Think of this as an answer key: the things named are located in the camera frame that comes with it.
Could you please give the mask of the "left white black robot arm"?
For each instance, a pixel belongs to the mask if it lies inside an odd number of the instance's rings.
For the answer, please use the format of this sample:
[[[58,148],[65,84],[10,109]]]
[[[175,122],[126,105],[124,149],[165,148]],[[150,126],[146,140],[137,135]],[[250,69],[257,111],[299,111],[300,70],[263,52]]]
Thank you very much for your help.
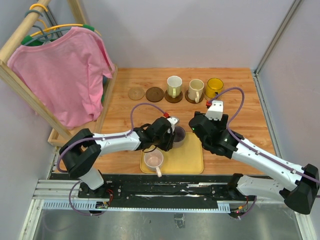
[[[147,150],[151,146],[167,152],[173,148],[174,131],[179,121],[173,116],[162,116],[152,124],[113,134],[92,133],[85,128],[60,149],[59,159],[71,179],[81,180],[91,194],[101,198],[107,193],[107,185],[102,174],[93,167],[99,157],[115,152]]]

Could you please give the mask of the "cream white mug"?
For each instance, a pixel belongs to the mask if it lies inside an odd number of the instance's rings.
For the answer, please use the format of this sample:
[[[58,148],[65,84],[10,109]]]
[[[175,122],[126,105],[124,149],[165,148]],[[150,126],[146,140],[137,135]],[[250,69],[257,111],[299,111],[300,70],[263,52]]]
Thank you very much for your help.
[[[195,103],[200,102],[200,98],[203,94],[205,84],[200,79],[193,79],[189,82],[189,89],[188,89],[188,97],[190,100],[194,101]]]

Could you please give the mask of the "white cup green handle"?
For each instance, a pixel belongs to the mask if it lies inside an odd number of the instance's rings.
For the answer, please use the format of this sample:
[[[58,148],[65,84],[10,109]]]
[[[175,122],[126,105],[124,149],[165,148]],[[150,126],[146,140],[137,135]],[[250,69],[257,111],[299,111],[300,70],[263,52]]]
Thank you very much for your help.
[[[179,76],[173,75],[167,79],[167,93],[172,98],[177,98],[181,93],[182,79]]]

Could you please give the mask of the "yellow transparent cup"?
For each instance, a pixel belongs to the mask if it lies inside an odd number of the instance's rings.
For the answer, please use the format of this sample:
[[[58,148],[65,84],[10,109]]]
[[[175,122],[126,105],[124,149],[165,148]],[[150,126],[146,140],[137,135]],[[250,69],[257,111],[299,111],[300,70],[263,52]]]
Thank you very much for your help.
[[[206,84],[205,94],[208,98],[212,99],[223,90],[223,87],[224,83],[221,79],[210,78]]]

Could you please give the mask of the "pink white mug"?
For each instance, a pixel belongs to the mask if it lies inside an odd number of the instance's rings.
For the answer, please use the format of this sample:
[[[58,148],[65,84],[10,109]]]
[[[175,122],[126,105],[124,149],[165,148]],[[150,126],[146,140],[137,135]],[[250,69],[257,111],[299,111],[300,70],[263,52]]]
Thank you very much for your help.
[[[144,154],[143,160],[151,172],[156,173],[159,178],[162,177],[161,167],[164,163],[164,156],[161,151],[156,149],[152,152],[147,152]]]

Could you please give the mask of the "grey purple cup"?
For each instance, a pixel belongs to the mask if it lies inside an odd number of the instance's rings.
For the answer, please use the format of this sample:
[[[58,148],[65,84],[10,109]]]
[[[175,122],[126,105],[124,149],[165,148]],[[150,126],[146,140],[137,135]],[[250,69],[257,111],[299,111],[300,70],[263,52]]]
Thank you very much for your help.
[[[174,139],[172,146],[173,148],[179,148],[184,144],[184,140],[186,138],[186,131],[181,126],[176,126],[174,129]]]

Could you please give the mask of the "brown wooden coaster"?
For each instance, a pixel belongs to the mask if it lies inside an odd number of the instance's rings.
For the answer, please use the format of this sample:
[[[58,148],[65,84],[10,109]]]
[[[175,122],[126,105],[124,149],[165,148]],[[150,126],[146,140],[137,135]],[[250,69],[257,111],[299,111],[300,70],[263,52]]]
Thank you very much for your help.
[[[180,92],[177,97],[173,98],[168,94],[168,91],[166,90],[164,93],[164,98],[167,102],[172,103],[172,104],[176,104],[176,103],[179,103],[183,99],[183,93]]]
[[[148,101],[152,103],[160,102],[164,98],[164,91],[160,87],[150,87],[146,93],[145,97]]]
[[[203,91],[188,89],[185,92],[185,99],[192,104],[198,104],[204,99]]]

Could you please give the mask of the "woven rattan coaster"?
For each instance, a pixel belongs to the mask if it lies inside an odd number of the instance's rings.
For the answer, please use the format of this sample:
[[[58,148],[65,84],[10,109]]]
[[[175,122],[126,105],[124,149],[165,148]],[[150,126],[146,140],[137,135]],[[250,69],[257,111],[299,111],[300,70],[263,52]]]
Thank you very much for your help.
[[[143,90],[142,87],[132,87],[128,91],[128,97],[134,101],[142,99],[144,95],[145,95],[145,91]]]
[[[217,95],[219,95],[220,93],[221,93],[221,91],[216,91],[216,90],[211,91],[211,90],[207,89],[205,91],[204,97],[207,101],[210,101],[212,99],[214,99],[215,101],[220,101],[221,97],[220,96],[217,97]]]

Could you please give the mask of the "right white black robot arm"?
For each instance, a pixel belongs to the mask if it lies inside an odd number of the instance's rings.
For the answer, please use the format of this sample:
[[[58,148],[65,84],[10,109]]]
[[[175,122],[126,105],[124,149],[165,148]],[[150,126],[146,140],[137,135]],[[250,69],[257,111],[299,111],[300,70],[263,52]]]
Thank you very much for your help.
[[[257,147],[241,134],[227,129],[228,117],[223,114],[220,120],[213,120],[196,111],[188,125],[204,150],[250,165],[269,178],[235,173],[227,185],[227,196],[232,200],[242,196],[270,198],[284,202],[295,212],[310,214],[320,189],[318,168],[283,160]]]

